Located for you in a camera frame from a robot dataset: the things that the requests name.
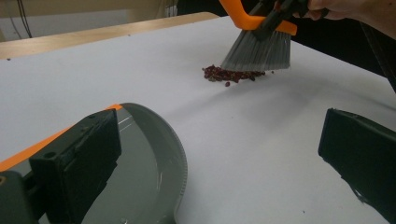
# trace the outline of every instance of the black cable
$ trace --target black cable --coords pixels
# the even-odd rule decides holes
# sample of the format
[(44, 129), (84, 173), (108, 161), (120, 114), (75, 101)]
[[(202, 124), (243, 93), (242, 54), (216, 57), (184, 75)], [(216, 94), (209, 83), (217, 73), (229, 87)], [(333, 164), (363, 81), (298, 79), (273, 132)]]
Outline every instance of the black cable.
[(19, 8), (19, 11), (20, 11), (21, 20), (22, 20), (23, 26), (24, 26), (24, 28), (26, 30), (26, 33), (29, 35), (29, 38), (32, 38), (32, 33), (30, 32), (30, 27), (29, 27), (29, 24), (27, 22), (26, 13), (25, 13), (25, 10), (24, 10), (24, 6), (23, 6), (22, 0), (18, 0), (18, 8)]

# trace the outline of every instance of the gray plastic dustpan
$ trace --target gray plastic dustpan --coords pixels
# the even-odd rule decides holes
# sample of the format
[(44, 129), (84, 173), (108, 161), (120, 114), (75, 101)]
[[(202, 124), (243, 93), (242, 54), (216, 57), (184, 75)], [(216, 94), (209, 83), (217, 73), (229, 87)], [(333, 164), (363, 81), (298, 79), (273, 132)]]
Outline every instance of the gray plastic dustpan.
[[(82, 223), (177, 223), (187, 160), (177, 135), (153, 111), (136, 104), (117, 110), (121, 155)], [(30, 172), (24, 161), (10, 170)], [(39, 223), (49, 223), (46, 216)]]

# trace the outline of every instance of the white table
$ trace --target white table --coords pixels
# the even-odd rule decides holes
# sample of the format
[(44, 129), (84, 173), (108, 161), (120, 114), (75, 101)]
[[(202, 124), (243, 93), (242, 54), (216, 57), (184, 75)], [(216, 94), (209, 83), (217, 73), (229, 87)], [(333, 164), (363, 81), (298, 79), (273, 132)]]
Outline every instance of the white table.
[(318, 142), (331, 107), (396, 130), (388, 81), (296, 43), (288, 70), (229, 88), (204, 79), (238, 34), (218, 18), (0, 61), (0, 160), (133, 102), (165, 118), (187, 153), (179, 223), (387, 223)]

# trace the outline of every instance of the hand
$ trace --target hand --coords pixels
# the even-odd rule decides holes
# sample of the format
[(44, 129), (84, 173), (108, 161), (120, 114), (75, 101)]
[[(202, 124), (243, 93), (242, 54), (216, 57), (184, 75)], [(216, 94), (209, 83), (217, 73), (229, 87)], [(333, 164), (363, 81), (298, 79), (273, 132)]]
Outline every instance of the hand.
[(327, 8), (329, 13), (326, 15), (326, 19), (356, 19), (360, 14), (364, 13), (366, 5), (369, 5), (368, 2), (367, 0), (309, 0), (309, 11), (305, 16), (316, 21), (322, 16), (321, 10)]
[(396, 39), (395, 0), (308, 0), (308, 8), (305, 16), (314, 21), (320, 19), (321, 10), (327, 8), (326, 19), (361, 21)]

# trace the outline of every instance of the table surface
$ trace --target table surface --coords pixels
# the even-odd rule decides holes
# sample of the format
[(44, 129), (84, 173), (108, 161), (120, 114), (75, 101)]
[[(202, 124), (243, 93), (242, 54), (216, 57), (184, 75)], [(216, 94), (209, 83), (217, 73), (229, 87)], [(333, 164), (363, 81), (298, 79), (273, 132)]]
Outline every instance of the table surface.
[(291, 68), (226, 88), (204, 79), (230, 18), (0, 60), (0, 160), (117, 103), (174, 128), (186, 151), (178, 223), (387, 223), (318, 155), (328, 108), (396, 130), (388, 81), (291, 43)]

